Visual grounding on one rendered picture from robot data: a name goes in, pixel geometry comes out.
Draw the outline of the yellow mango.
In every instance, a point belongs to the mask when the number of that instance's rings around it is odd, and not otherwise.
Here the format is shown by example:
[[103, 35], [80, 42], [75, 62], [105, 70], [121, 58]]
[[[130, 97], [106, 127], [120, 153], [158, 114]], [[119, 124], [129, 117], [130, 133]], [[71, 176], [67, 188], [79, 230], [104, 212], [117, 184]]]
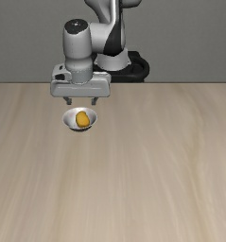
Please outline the yellow mango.
[[85, 128], [90, 125], [90, 119], [87, 116], [86, 112], [84, 112], [84, 111], [80, 111], [77, 113], [76, 122], [80, 128]]

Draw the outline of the white bowl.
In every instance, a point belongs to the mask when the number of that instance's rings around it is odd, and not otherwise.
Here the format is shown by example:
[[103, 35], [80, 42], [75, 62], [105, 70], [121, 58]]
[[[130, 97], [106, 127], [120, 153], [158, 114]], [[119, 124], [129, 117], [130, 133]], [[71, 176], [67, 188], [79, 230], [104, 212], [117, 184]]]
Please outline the white bowl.
[[[88, 127], [80, 128], [77, 125], [76, 115], [80, 111], [86, 112], [87, 116], [89, 117], [90, 125]], [[70, 109], [62, 117], [63, 124], [67, 126], [70, 130], [74, 130], [74, 131], [86, 131], [92, 127], [92, 125], [96, 122], [96, 120], [97, 120], [96, 112], [92, 109], [85, 108], [85, 107]]]

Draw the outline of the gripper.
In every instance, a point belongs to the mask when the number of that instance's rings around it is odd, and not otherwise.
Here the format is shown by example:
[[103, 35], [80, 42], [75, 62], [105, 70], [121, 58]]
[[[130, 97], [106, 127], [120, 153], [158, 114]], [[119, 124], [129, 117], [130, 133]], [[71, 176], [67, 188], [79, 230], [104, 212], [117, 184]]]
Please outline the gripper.
[[92, 97], [91, 105], [94, 106], [99, 97], [110, 95], [111, 79], [107, 72], [70, 72], [61, 63], [53, 69], [50, 94], [63, 97], [67, 105], [72, 105], [70, 97]]

